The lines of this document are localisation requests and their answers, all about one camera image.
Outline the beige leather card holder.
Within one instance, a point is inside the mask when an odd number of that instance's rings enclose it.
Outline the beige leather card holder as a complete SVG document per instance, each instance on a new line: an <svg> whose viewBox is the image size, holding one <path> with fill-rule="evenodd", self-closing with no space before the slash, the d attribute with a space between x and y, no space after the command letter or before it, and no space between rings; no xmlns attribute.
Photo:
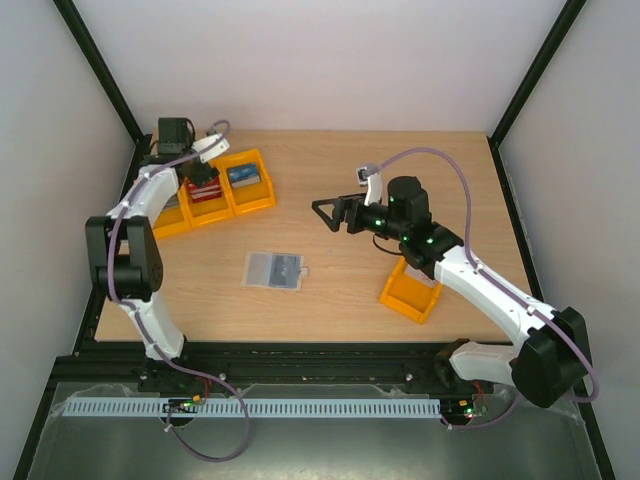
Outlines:
<svg viewBox="0 0 640 480"><path fill-rule="evenodd" d="M309 268L302 255L249 251L245 256L243 287L299 291Z"/></svg>

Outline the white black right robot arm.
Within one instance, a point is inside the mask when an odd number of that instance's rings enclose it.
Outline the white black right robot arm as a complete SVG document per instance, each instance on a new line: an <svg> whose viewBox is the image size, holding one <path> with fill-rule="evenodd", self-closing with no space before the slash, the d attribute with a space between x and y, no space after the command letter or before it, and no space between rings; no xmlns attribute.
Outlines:
<svg viewBox="0 0 640 480"><path fill-rule="evenodd" d="M387 185L388 202L366 192L315 200L312 210L336 232L370 231L399 244L406 263L469 301L508 337L510 345L458 341L436 367L445 390L470 380L509 385L532 404L548 408L592 373L584 317L574 308L558 310L506 281L484 264L466 240L435 222L420 181L400 176Z"/></svg>

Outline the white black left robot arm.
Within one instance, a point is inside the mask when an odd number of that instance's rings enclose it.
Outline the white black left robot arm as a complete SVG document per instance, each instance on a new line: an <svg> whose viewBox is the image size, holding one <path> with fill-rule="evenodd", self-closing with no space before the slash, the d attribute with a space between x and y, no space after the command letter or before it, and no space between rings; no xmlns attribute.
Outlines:
<svg viewBox="0 0 640 480"><path fill-rule="evenodd" d="M132 186L106 215L86 221L93 286L128 315L152 360L180 357L186 342L160 292L164 265L153 227L186 180L202 185L219 176L210 161L229 149L230 131L219 120L197 139L189 119L159 119L156 151L143 157Z"/></svg>

